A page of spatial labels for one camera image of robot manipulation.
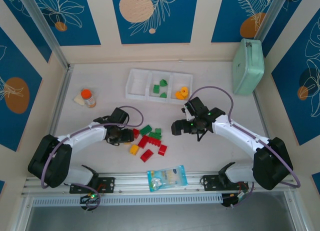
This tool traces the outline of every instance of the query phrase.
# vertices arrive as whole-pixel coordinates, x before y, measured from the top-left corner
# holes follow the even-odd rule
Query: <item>red toy block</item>
[[[158,154],[162,155],[162,156],[165,156],[166,150],[167,150],[167,146],[161,144]]]
[[[158,146],[158,147],[160,147],[160,145],[161,145],[161,140],[158,140],[158,139],[156,139],[156,138],[154,138],[154,137],[149,137],[148,142],[149,142],[150,144],[155,145],[155,146]]]
[[[153,155],[154,153],[148,149],[147,151],[144,152],[144,154],[141,155],[140,159],[143,162],[146,162],[148,159],[150,159],[150,157]]]
[[[140,131],[138,129],[133,129],[133,136],[135,139],[137,139],[139,137]]]
[[[146,136],[146,135],[143,135],[142,139],[141,139],[140,142],[138,143],[138,146],[139,146],[140,148],[144,149],[145,146],[147,145],[148,141],[149,141],[149,137]]]

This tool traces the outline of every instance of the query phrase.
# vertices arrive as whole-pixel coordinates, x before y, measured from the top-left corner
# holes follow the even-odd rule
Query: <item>snack package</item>
[[[183,165],[162,170],[150,170],[146,173],[148,175],[150,192],[188,185]]]

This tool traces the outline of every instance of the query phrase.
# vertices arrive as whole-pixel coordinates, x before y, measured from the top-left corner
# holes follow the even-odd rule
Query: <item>mint green box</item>
[[[236,95],[250,95],[265,72],[260,40],[243,38],[232,62],[232,86]]]

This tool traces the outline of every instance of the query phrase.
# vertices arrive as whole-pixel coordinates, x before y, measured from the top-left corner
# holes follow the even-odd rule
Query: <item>green lego brick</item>
[[[165,86],[167,86],[167,85],[168,85],[168,83],[167,83],[166,80],[162,79],[162,80],[160,81],[160,86],[161,86],[161,87],[165,87]]]
[[[165,92],[163,92],[162,94],[160,94],[160,98],[166,98],[167,94]]]
[[[157,139],[157,140],[161,140],[161,135],[158,134],[158,133],[150,132],[150,133],[149,133],[149,137],[155,138],[155,139]]]
[[[155,85],[153,86],[153,92],[154,92],[155,94],[160,93],[160,86],[155,84]]]
[[[154,132],[158,135],[161,135],[161,128],[156,128]]]
[[[148,133],[150,133],[152,131],[152,127],[150,125],[145,126],[143,129],[140,130],[140,134],[143,135],[147,135]]]

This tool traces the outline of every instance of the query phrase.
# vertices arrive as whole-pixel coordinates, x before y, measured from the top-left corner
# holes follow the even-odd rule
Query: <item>vent grille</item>
[[[119,195],[103,196],[101,206],[129,205],[183,205],[183,204],[221,204],[220,193],[189,194],[189,195]],[[75,207],[80,205],[80,197],[37,197],[33,207]]]

